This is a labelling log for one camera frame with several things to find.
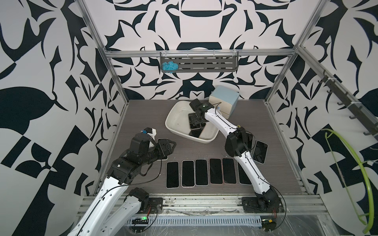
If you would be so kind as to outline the phone pale blue case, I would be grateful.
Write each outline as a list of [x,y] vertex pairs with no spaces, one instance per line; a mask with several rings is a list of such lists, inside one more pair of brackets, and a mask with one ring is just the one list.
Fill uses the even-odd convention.
[[166,164],[166,188],[178,188],[179,184],[179,163],[168,162]]

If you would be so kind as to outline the phone white case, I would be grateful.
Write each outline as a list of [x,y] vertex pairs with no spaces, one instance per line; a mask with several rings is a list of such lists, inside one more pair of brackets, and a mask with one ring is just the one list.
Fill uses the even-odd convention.
[[182,162],[182,187],[194,187],[195,185],[195,162],[185,160]]

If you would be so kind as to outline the phone dark case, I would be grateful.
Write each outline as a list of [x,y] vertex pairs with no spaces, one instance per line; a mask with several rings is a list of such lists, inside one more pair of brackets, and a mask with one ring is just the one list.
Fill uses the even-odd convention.
[[222,166],[220,159],[211,158],[209,160],[210,165],[210,183],[211,184],[223,184]]

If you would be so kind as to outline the phone grey case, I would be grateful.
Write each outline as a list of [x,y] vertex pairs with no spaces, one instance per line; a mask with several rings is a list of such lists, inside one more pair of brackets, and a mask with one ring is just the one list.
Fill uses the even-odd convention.
[[197,159],[195,161],[195,184],[197,186],[207,186],[208,183],[207,160]]

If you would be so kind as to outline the phone pink case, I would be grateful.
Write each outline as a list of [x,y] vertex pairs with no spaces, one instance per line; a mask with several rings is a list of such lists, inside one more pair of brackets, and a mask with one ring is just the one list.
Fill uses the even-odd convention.
[[238,176],[239,176],[239,183],[244,185],[251,185],[251,181],[249,177],[247,176],[246,172],[243,170],[242,166],[237,163],[238,167]]
[[236,184],[236,172],[234,160],[231,158],[224,158],[222,160],[223,167],[223,181],[226,184]]

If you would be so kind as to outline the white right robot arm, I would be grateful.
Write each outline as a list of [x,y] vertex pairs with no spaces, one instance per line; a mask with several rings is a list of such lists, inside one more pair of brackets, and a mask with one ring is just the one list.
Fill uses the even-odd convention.
[[258,141],[252,133],[241,126],[232,124],[223,117],[217,106],[195,99],[190,102],[190,107],[195,116],[191,123],[209,122],[225,136],[224,149],[226,153],[237,161],[253,186],[257,197],[254,208],[266,211],[278,207],[281,204],[279,194],[263,176],[256,164],[256,159],[254,159],[258,151],[261,152],[262,157],[266,157],[266,148],[258,145]]

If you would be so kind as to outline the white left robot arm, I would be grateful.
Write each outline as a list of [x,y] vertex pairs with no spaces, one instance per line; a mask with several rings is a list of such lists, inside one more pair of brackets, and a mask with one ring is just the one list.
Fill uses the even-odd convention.
[[69,235],[113,236],[134,215],[152,208],[149,193],[133,180],[143,166],[167,158],[177,146],[167,138],[156,139],[156,134],[148,127],[132,138],[130,147],[112,162],[100,191]]

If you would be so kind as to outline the phone cream case in basin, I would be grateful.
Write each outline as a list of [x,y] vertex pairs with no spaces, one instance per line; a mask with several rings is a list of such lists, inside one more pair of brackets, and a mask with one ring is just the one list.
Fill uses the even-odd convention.
[[191,130],[203,130],[206,123],[190,123]]

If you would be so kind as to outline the phone dark lying in basin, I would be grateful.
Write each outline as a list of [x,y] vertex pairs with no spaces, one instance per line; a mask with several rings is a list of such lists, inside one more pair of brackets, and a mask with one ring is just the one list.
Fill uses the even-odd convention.
[[199,128],[199,129],[192,129],[189,133],[191,137],[199,138],[201,133],[203,132],[204,128]]

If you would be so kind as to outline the white storage basin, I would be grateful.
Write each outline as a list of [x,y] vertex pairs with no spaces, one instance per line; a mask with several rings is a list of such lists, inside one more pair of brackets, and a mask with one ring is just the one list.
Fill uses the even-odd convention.
[[193,112],[189,101],[178,101],[168,113],[165,120],[166,128],[173,134],[203,144],[215,140],[219,130],[211,123],[206,123],[198,137],[190,135],[192,130],[190,129],[189,114]]

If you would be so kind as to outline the light blue drawer cabinet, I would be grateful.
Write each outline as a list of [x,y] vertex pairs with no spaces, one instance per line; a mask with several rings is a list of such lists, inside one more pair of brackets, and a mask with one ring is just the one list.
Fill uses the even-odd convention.
[[226,119],[232,115],[239,99],[239,92],[223,86],[217,86],[209,96],[209,102],[214,106],[218,106],[218,111]]

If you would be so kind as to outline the blue crumpled cloth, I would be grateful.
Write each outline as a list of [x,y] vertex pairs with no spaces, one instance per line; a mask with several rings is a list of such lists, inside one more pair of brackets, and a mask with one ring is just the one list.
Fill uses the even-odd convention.
[[161,65],[161,69],[163,72],[174,73],[179,69],[179,65],[173,61],[164,62]]

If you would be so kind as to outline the small electronics board left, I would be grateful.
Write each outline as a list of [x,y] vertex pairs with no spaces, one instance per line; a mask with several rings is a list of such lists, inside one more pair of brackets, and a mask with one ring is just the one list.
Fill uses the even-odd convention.
[[149,218],[146,216],[138,217],[132,220],[132,225],[148,225]]

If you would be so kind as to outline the small electronics board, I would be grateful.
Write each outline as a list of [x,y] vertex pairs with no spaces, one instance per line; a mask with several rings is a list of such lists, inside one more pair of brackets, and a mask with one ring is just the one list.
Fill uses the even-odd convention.
[[272,219],[263,219],[261,221],[261,226],[262,226],[263,231],[271,232],[276,229],[277,222]]
[[149,218],[146,216],[138,217],[132,220],[132,225],[148,225]]

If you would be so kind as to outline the small electronics board right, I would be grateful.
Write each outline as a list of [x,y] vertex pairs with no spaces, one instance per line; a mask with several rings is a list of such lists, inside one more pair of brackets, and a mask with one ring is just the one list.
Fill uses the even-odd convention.
[[276,229],[277,222],[272,219],[263,219],[261,221],[261,226],[262,226],[263,231],[271,232]]

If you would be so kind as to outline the grey slotted wall rack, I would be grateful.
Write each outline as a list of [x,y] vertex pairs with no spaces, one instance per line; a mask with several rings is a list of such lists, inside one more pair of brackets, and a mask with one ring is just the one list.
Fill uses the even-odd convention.
[[238,69],[239,53],[235,51],[222,53],[215,50],[210,52],[191,52],[189,50],[177,53],[162,52],[159,60],[160,69],[164,62],[177,63],[179,69],[174,73],[235,72]]

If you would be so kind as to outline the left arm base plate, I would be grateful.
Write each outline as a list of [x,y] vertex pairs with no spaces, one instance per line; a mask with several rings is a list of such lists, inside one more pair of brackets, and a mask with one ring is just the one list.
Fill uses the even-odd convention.
[[148,202],[142,203],[141,209],[137,212],[137,214],[147,214],[148,212],[151,214],[161,213],[162,205],[163,205],[163,198],[161,197],[149,198]]

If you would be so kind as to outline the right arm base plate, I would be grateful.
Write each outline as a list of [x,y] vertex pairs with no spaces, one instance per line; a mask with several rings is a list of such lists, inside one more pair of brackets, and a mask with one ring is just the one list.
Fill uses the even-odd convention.
[[280,198],[267,200],[264,197],[242,197],[241,205],[245,213],[279,213],[284,212]]

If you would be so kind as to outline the dark wall hook rail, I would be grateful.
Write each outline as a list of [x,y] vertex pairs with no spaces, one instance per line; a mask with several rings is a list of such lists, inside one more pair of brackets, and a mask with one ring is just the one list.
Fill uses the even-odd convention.
[[342,83],[335,77],[331,77],[324,69],[322,78],[318,81],[324,84],[328,90],[329,96],[335,95],[339,100],[338,106],[348,109],[352,116],[351,120],[357,119],[366,129],[363,134],[378,139],[378,118],[360,101],[358,100]]

